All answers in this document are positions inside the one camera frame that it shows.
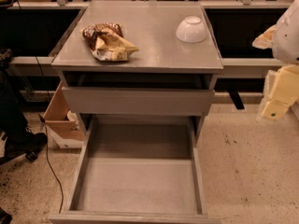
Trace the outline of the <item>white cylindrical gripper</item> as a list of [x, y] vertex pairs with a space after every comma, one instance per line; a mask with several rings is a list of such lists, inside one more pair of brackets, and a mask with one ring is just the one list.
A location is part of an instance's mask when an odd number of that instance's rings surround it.
[[[252, 46], [257, 49], [271, 49], [276, 26], [273, 25], [256, 37]], [[270, 71], [264, 83], [264, 99], [261, 117], [281, 119], [289, 108], [299, 100], [299, 66], [290, 64], [276, 72]]]

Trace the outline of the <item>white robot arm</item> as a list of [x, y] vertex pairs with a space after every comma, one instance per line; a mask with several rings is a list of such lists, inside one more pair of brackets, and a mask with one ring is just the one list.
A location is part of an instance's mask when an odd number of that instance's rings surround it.
[[265, 95], [261, 117], [281, 119], [299, 99], [299, 0], [294, 0], [277, 23], [256, 37], [252, 46], [271, 49], [283, 66], [274, 73], [274, 83]]

